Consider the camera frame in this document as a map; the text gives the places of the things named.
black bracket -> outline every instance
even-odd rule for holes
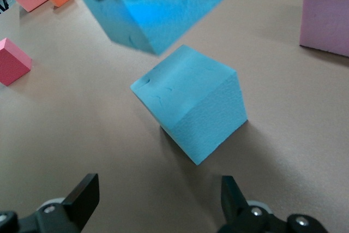
[[[5,12],[6,10],[9,9],[9,4],[7,3],[7,0],[2,0],[2,2],[3,2],[3,4],[4,4],[4,6],[2,6],[2,5],[0,4],[0,10],[1,10],[2,12]]]
[[[227,224],[218,233],[328,233],[313,217],[293,214],[284,222],[262,207],[249,206],[232,176],[222,177],[221,205]]]
[[[13,211],[0,212],[0,233],[81,232],[98,203],[98,174],[88,174],[60,204],[47,204],[22,219]]]

red foam block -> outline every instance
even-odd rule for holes
[[[10,39],[0,41],[0,82],[6,86],[31,71],[32,59]]]

salmon foam block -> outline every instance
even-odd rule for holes
[[[349,56],[349,0],[303,0],[301,46]]]

table surface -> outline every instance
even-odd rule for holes
[[[220,176],[281,219],[348,232],[349,59],[298,45],[302,0],[224,0],[160,57],[111,42],[82,0],[15,4],[0,39],[33,68],[0,86],[0,207],[20,217],[89,172],[100,204],[84,232],[214,233]],[[201,165],[129,86],[186,44],[237,70],[249,121]]]

screw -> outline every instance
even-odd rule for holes
[[[7,219],[7,215],[0,215],[0,222],[5,221]]]
[[[304,217],[297,217],[296,222],[301,226],[308,226],[309,225],[309,221]]]
[[[263,215],[263,212],[261,211],[261,209],[259,207],[254,207],[251,210],[252,214],[255,216],[261,216]]]
[[[44,209],[44,212],[48,214],[55,211],[55,209],[56,209],[55,206],[49,206],[46,209]]]

